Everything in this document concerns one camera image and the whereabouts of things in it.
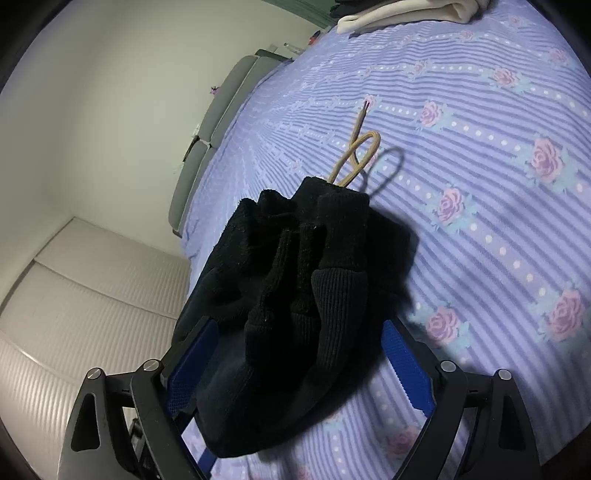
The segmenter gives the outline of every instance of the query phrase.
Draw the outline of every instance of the green cabinet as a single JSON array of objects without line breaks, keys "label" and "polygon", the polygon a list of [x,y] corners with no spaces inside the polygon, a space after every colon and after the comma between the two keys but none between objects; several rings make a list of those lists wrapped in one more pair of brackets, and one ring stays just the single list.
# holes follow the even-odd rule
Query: green cabinet
[{"label": "green cabinet", "polygon": [[336,20],[329,17],[330,7],[335,0],[264,0],[268,4],[276,5],[298,17],[318,25],[320,28],[336,25]]}]

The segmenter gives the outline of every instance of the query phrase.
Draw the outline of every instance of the wall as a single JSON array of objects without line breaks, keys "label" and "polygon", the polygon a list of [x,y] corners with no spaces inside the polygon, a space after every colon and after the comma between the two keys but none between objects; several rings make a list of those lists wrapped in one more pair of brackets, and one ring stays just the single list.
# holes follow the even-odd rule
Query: wall
[{"label": "wall", "polygon": [[76,216],[179,254],[168,207],[210,87],[242,56],[304,46],[317,27],[261,0],[126,0],[113,13],[76,97],[56,195]]},{"label": "wall", "polygon": [[74,2],[34,40],[0,93],[0,301],[71,217],[48,180],[62,168],[78,71],[110,21],[108,7]]}]

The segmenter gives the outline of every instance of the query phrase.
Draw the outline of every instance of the cream folded garment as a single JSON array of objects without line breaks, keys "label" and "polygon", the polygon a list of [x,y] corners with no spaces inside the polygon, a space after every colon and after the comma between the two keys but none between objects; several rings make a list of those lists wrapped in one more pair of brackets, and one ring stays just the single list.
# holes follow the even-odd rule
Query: cream folded garment
[{"label": "cream folded garment", "polygon": [[489,0],[398,0],[368,8],[356,15],[339,20],[338,33],[369,31],[388,25],[421,20],[447,20],[468,23],[480,10],[488,7]]}]

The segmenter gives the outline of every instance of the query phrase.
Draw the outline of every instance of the tan drawstring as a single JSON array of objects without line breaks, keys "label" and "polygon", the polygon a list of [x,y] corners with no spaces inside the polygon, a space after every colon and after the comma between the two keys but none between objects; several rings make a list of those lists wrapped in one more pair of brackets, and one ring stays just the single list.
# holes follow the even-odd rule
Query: tan drawstring
[{"label": "tan drawstring", "polygon": [[[328,179],[326,180],[328,183],[334,183],[336,180],[337,175],[340,172],[340,169],[343,168],[343,165],[347,163],[348,159],[351,159],[351,164],[353,165],[353,171],[349,173],[343,180],[337,183],[339,187],[347,187],[359,174],[361,170],[363,170],[369,161],[373,158],[379,148],[379,143],[381,142],[381,137],[379,133],[375,130],[371,130],[367,132],[365,135],[358,138],[359,133],[361,132],[361,126],[363,125],[363,120],[365,119],[365,115],[367,114],[369,108],[369,103],[364,102],[363,108],[359,112],[359,116],[357,117],[357,123],[353,129],[353,133],[351,135],[351,140],[349,141],[349,149],[343,154],[343,156],[339,159],[339,161],[335,164],[333,171],[330,173]],[[357,159],[356,151],[357,149],[370,138],[374,139],[374,142],[369,147],[369,150],[365,153],[361,162]]]}]

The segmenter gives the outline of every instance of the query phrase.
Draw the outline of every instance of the brown cord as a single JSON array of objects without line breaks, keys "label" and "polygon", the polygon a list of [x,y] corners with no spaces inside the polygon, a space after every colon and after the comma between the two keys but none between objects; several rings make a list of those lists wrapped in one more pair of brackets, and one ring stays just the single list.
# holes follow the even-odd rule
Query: brown cord
[{"label": "brown cord", "polygon": [[[355,177],[359,174],[361,170],[363,170],[369,161],[373,158],[379,148],[379,143],[381,142],[381,137],[378,132],[375,130],[371,130],[367,132],[365,135],[358,138],[359,133],[361,132],[361,126],[363,125],[363,120],[365,120],[365,115],[367,114],[369,108],[369,103],[364,102],[363,108],[359,112],[359,116],[357,117],[357,122],[353,129],[351,140],[349,141],[349,149],[343,154],[343,156],[339,159],[339,161],[335,164],[333,171],[330,173],[328,179],[326,180],[328,183],[334,183],[336,177],[338,176],[340,169],[343,168],[343,165],[347,162],[347,160],[351,160],[351,164],[353,165],[353,171],[349,173],[343,180],[337,183],[339,187],[347,187],[349,184],[355,179]],[[369,147],[369,150],[365,153],[361,162],[357,159],[356,151],[357,149],[370,138],[374,139],[374,142]]]}]

